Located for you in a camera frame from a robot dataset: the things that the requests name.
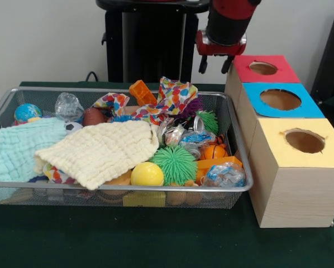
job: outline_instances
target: yellow box top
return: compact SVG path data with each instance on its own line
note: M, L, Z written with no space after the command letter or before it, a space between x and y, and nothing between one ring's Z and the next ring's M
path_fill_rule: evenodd
M334 168L334 128L327 119L260 118L259 122L280 167Z

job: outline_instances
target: black cable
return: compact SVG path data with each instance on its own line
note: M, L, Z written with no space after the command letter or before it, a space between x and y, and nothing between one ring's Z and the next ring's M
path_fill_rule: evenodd
M94 71L91 71L91 72L87 75L87 77L85 78L85 81L86 81L86 82L89 81L89 78L90 78L91 75L94 76L96 82L99 82L98 76L96 75L96 73L95 73Z

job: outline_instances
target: shape sorter box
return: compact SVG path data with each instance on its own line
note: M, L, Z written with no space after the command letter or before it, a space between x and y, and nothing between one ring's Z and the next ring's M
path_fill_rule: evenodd
M243 83L300 83L300 80L282 55L240 55L230 67L225 89L235 109Z
M261 228L331 225L334 129L327 119L259 118L249 162Z
M258 118L324 118L301 84L243 83L236 114L247 154Z

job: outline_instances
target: green table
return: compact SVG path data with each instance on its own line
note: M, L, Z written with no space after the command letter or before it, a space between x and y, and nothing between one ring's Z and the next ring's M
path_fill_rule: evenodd
M231 210L0 205L0 267L334 268L334 227L260 229L247 193Z

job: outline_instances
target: spiky ball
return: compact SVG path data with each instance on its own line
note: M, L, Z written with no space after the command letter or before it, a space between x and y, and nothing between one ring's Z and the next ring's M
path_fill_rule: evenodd
M217 116L214 112L210 111L201 111L197 112L197 115L202 119L204 123L204 127L207 131L214 133L215 135L218 135L218 121Z
M173 116L174 118L188 118L195 116L197 111L203 110L203 102L201 98L193 99L183 110L182 113Z
M126 122L129 120L135 120L131 115L124 115L124 116L115 116L112 120L112 122Z
M164 185L184 185L187 180L195 181L197 162L193 155L180 146L159 149L150 161L162 169Z

